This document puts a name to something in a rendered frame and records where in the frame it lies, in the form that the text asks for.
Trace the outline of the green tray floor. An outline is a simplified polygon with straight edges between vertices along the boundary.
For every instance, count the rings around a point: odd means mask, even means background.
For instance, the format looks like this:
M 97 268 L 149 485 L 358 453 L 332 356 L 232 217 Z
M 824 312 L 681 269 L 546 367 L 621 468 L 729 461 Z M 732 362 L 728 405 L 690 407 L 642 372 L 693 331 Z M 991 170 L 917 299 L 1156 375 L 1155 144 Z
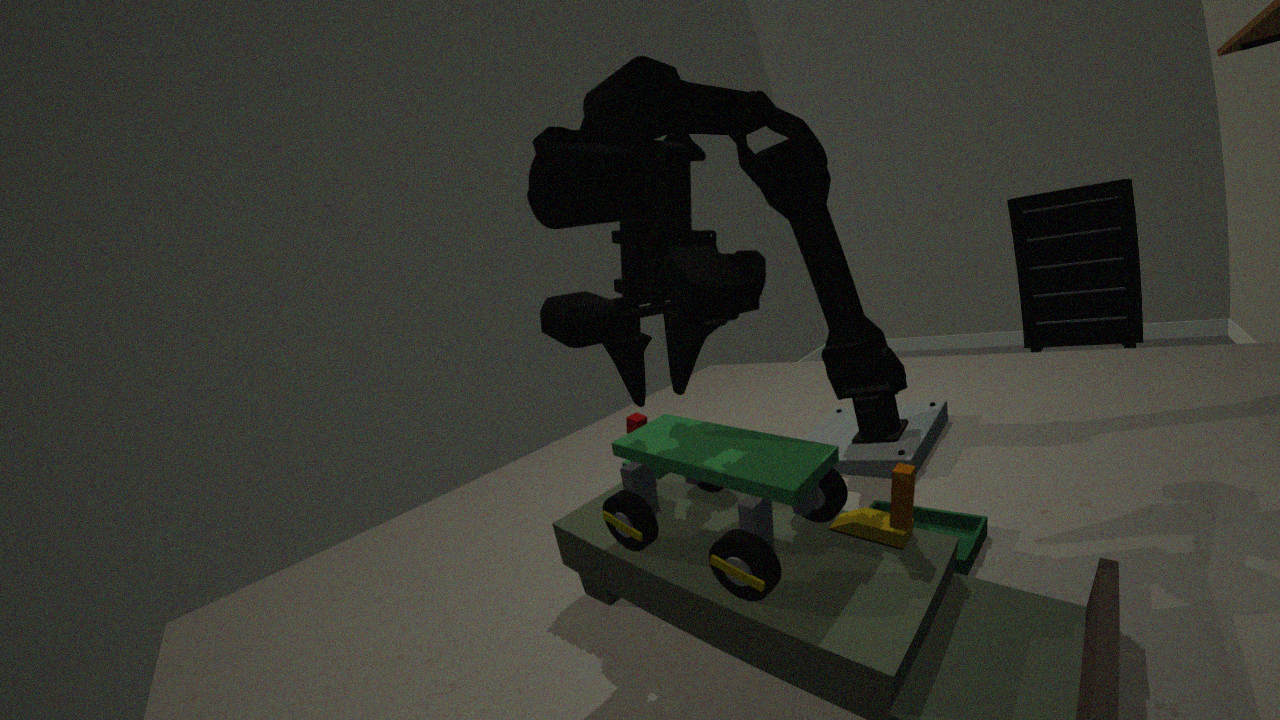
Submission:
M 961 529 L 957 529 L 957 528 L 955 529 L 952 527 L 950 527 L 950 528 L 948 527 L 940 527 L 940 525 L 936 527 L 933 524 L 927 524 L 927 523 L 922 523 L 922 521 L 914 521 L 914 527 L 915 528 L 920 528 L 920 529 L 925 529 L 925 530 L 932 530 L 932 532 L 942 533 L 945 536 L 947 534 L 947 536 L 959 537 L 957 555 L 956 556 L 960 556 L 960 557 L 963 557 L 963 555 L 965 553 L 966 547 L 970 544 L 972 537 L 977 532 L 977 530 L 964 530 L 964 529 L 961 530 Z

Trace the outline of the yellow wedge with orange handle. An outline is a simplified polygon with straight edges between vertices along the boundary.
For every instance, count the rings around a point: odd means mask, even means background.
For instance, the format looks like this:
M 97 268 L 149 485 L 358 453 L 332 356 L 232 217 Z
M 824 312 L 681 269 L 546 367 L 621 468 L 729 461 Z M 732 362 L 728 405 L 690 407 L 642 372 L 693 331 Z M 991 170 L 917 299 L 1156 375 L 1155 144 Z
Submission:
M 914 528 L 915 468 L 902 462 L 893 468 L 890 512 L 856 509 L 840 514 L 829 530 L 904 550 Z

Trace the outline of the green trolley with black wheels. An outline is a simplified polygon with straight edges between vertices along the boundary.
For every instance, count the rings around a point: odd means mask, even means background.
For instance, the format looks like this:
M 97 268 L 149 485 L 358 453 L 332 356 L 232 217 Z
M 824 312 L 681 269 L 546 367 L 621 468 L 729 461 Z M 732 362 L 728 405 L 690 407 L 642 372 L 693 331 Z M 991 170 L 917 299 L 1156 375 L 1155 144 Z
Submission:
M 664 414 L 611 442 L 627 459 L 625 489 L 603 503 L 603 519 L 614 539 L 643 551 L 658 536 L 655 478 L 675 473 L 692 486 L 748 495 L 739 506 L 739 529 L 709 550 L 716 578 L 732 594 L 764 600 L 782 570 L 774 553 L 772 501 L 794 506 L 812 521 L 831 521 L 844 509 L 849 489 L 833 468 L 838 446 L 745 430 Z

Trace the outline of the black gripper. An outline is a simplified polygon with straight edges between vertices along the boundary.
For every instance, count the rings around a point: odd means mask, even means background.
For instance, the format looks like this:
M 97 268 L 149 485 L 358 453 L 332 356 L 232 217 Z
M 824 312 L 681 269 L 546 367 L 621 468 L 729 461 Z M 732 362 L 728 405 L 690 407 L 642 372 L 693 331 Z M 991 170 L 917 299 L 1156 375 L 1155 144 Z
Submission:
M 547 297 L 540 311 L 541 332 L 567 347 L 602 343 L 639 407 L 645 405 L 644 351 L 652 341 L 652 336 L 641 333 L 640 318 L 664 314 L 669 377 L 676 395 L 685 393 L 707 337 L 728 322 L 684 322 L 675 305 L 666 302 L 669 299 L 664 288 L 650 288 L 650 263 L 664 231 L 676 231 L 677 243 L 700 240 L 700 231 L 692 231 L 692 217 L 620 220 L 620 231 L 612 231 L 612 243 L 620 243 L 622 279 L 614 281 L 614 291 L 623 297 L 567 293 Z M 650 305 L 639 307 L 639 304 Z

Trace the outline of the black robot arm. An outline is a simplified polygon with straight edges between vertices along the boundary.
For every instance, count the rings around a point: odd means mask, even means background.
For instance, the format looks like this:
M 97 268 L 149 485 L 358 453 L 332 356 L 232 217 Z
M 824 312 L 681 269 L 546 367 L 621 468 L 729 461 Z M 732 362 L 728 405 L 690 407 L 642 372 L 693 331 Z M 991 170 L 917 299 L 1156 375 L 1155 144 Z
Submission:
M 730 135 L 739 165 L 788 219 L 801 249 L 829 327 L 822 351 L 829 384 L 838 400 L 852 398 L 858 416 L 852 445 L 897 442 L 908 419 L 899 420 L 895 395 L 908 388 L 906 374 L 863 311 L 826 204 L 827 156 L 806 122 L 762 91 L 686 82 L 649 56 L 596 85 L 582 109 L 580 129 L 548 127 L 532 140 L 527 199 L 540 224 L 692 217 L 690 161 L 704 161 L 705 152 L 689 135 Z M 764 126 L 788 138 L 755 155 L 746 135 Z M 756 250 L 719 252 L 716 231 L 700 231 L 698 243 L 677 243 L 677 236 L 660 233 L 650 288 L 664 288 L 684 322 L 739 319 L 742 300 L 762 295 L 765 258 Z

